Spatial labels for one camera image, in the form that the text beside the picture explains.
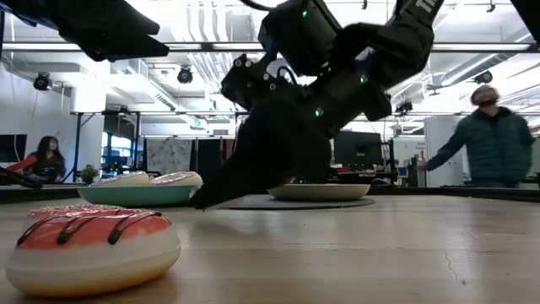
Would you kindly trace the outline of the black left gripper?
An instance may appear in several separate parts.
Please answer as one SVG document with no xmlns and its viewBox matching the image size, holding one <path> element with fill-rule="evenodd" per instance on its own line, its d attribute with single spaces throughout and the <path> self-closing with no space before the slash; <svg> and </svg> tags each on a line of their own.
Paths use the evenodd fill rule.
<svg viewBox="0 0 540 304">
<path fill-rule="evenodd" d="M 149 36 L 117 37 L 84 44 L 85 35 L 104 35 L 127 30 L 157 35 L 159 24 L 137 11 L 126 0 L 3 0 L 3 11 L 23 23 L 56 30 L 65 40 L 81 46 L 96 62 L 164 57 L 169 47 Z"/>
</svg>

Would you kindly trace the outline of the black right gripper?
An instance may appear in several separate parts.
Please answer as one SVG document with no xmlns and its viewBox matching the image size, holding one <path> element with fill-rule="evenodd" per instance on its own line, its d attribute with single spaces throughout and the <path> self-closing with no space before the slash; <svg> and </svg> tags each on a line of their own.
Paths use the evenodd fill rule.
<svg viewBox="0 0 540 304">
<path fill-rule="evenodd" d="M 240 127 L 235 151 L 190 198 L 195 209 L 262 193 L 291 177 L 327 180 L 330 142 L 316 125 L 316 109 L 305 92 L 287 84 L 253 89 L 249 97 L 250 115 Z"/>
</svg>

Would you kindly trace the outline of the large pink glazed donut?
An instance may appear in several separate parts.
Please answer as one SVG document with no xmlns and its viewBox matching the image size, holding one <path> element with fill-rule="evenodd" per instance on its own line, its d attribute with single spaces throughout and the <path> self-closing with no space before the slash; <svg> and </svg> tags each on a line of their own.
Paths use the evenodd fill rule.
<svg viewBox="0 0 540 304">
<path fill-rule="evenodd" d="M 151 180 L 154 186 L 195 186 L 201 187 L 203 180 L 195 171 L 179 171 L 157 176 Z"/>
</svg>

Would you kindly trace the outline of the large purple glazed donut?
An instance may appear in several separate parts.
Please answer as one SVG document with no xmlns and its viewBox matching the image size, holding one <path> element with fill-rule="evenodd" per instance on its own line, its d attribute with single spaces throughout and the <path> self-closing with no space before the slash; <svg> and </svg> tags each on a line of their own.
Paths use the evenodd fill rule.
<svg viewBox="0 0 540 304">
<path fill-rule="evenodd" d="M 127 174 L 100 179 L 90 184 L 91 187 L 144 187 L 150 184 L 149 175 L 144 171 L 135 171 Z"/>
</svg>

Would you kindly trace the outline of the small orange dark-striped donut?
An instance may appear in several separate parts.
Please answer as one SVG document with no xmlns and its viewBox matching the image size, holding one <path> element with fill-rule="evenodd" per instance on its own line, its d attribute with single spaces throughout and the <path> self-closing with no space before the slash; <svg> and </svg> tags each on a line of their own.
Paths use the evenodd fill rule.
<svg viewBox="0 0 540 304">
<path fill-rule="evenodd" d="M 176 228 L 158 211 L 58 215 L 27 219 L 6 275 L 34 296 L 92 296 L 153 280 L 180 255 Z"/>
</svg>

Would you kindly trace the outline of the small pink sprinkled donut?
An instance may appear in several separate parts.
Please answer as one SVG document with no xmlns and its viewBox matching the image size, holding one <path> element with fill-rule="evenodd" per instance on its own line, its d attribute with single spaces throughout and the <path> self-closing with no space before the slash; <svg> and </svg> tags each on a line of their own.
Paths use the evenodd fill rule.
<svg viewBox="0 0 540 304">
<path fill-rule="evenodd" d="M 29 212 L 27 219 L 34 223 L 52 216 L 87 216 L 87 215 L 119 215 L 142 212 L 141 209 L 126 209 L 120 206 L 104 204 L 59 205 L 34 209 Z"/>
</svg>

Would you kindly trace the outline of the grey round woven mat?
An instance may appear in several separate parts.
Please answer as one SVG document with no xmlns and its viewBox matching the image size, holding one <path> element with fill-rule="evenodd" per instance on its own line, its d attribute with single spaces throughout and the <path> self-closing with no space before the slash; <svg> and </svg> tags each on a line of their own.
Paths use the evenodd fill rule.
<svg viewBox="0 0 540 304">
<path fill-rule="evenodd" d="M 209 209 L 231 210 L 308 210 L 308 209 L 343 209 L 362 207 L 375 203 L 373 198 L 360 198 L 353 201 L 283 201 L 270 195 L 250 195 L 236 198 Z"/>
</svg>

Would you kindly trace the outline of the grey patterned cloth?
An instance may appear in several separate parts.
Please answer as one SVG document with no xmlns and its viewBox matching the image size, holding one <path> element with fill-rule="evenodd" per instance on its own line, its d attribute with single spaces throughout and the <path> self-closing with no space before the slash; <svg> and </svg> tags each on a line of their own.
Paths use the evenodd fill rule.
<svg viewBox="0 0 540 304">
<path fill-rule="evenodd" d="M 147 170 L 164 174 L 189 171 L 192 141 L 178 138 L 147 140 Z"/>
</svg>

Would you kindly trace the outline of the beige plate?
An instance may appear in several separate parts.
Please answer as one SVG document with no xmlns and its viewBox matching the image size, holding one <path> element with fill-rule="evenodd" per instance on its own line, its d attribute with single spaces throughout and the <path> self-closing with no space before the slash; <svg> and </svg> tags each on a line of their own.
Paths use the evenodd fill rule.
<svg viewBox="0 0 540 304">
<path fill-rule="evenodd" d="M 285 184 L 268 189 L 276 199 L 284 201 L 334 202 L 358 200 L 370 190 L 370 184 Z"/>
</svg>

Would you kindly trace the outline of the teal plate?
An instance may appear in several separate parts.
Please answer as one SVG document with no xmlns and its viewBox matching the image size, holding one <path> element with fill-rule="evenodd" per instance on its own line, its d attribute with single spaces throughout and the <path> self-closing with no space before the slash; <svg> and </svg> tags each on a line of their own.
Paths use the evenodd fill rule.
<svg viewBox="0 0 540 304">
<path fill-rule="evenodd" d="M 91 204 L 124 208 L 187 206 L 195 186 L 79 187 L 78 194 Z"/>
</svg>

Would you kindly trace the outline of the black computer monitor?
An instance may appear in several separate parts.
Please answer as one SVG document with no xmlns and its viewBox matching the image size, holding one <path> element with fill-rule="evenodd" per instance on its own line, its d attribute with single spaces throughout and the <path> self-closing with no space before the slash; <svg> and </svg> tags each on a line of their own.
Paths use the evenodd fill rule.
<svg viewBox="0 0 540 304">
<path fill-rule="evenodd" d="M 19 162 L 25 157 L 26 134 L 0 135 L 0 163 Z"/>
<path fill-rule="evenodd" d="M 335 163 L 350 170 L 373 169 L 384 162 L 379 133 L 341 131 L 333 141 Z"/>
</svg>

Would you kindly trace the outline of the small potted plant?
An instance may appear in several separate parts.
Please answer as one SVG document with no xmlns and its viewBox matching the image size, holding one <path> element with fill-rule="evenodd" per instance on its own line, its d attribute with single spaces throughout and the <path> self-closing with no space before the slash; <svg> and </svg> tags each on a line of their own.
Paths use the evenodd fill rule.
<svg viewBox="0 0 540 304">
<path fill-rule="evenodd" d="M 82 181 L 89 185 L 94 182 L 94 179 L 98 176 L 99 171 L 92 165 L 86 165 L 80 172 Z"/>
</svg>

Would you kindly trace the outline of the person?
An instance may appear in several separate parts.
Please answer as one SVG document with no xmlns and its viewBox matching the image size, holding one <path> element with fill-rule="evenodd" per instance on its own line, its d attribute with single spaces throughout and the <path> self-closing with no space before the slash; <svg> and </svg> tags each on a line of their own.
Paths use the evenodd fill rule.
<svg viewBox="0 0 540 304">
<path fill-rule="evenodd" d="M 53 136 L 43 137 L 36 151 L 20 162 L 8 166 L 7 169 L 47 183 L 60 183 L 67 171 L 65 158 L 59 150 L 58 139 Z"/>
<path fill-rule="evenodd" d="M 470 100 L 477 109 L 460 120 L 421 169 L 433 171 L 465 148 L 472 186 L 518 188 L 532 166 L 534 137 L 527 121 L 500 106 L 499 93 L 492 86 L 478 87 Z"/>
</svg>

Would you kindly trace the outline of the black overhead frame bar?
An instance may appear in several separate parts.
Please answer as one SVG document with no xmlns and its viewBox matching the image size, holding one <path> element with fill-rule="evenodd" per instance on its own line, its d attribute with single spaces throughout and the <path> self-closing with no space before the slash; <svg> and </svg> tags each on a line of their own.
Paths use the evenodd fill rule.
<svg viewBox="0 0 540 304">
<path fill-rule="evenodd" d="M 166 42 L 170 52 L 262 52 L 258 42 Z M 7 42 L 7 52 L 81 52 L 67 42 Z M 526 42 L 436 42 L 433 53 L 540 53 L 540 46 Z"/>
</svg>

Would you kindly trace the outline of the black metal rig frame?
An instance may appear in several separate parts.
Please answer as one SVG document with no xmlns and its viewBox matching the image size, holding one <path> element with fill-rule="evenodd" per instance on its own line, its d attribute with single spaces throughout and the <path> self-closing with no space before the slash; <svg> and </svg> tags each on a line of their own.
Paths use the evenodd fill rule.
<svg viewBox="0 0 540 304">
<path fill-rule="evenodd" d="M 81 138 L 81 128 L 87 122 L 89 122 L 94 116 L 127 116 L 135 115 L 137 121 L 135 123 L 135 135 L 134 135 L 134 146 L 132 147 L 132 166 L 137 167 L 140 157 L 138 156 L 138 139 L 140 137 L 140 127 L 141 127 L 141 111 L 113 111 L 113 110 L 104 110 L 104 111 L 71 111 L 71 115 L 77 116 L 77 128 L 76 128 L 76 137 L 75 137 L 75 150 L 74 150 L 74 159 L 73 167 L 71 171 L 64 177 L 63 181 L 65 182 L 69 177 L 72 178 L 73 182 L 77 181 L 80 171 L 78 170 L 78 158 L 79 158 L 79 146 Z"/>
</svg>

